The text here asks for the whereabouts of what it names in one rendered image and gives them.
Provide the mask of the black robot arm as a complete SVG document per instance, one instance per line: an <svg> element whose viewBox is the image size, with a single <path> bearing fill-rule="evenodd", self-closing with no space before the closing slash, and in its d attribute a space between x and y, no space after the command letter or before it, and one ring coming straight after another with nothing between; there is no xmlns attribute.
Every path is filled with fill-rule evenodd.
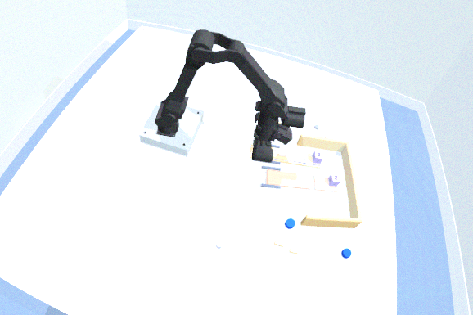
<svg viewBox="0 0 473 315"><path fill-rule="evenodd" d="M212 51L213 45L226 50ZM303 128L306 110L303 107L288 106L288 97L283 86L276 80L268 77L258 62L246 50L240 40L230 39L218 32L207 29L195 31L187 48L186 63L179 76L175 89L160 104L155 124L157 134L167 137L176 137L179 120L185 113L187 92L195 78L197 71L205 64L222 62L233 63L248 78L259 93L261 101L255 103L255 111L259 111L259 122L268 128L277 126L277 132L272 135L271 141L277 139L283 145L293 139L290 127ZM281 123L279 122L279 119Z"/></svg>

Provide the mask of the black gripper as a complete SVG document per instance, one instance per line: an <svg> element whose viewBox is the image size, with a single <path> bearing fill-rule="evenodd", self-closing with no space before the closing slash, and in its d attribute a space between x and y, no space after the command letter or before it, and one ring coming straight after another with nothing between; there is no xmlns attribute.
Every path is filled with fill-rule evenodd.
<svg viewBox="0 0 473 315"><path fill-rule="evenodd" d="M252 150L252 160L264 163L273 162L272 135L277 132L277 126L268 128L259 122L260 112L255 113L255 130Z"/></svg>

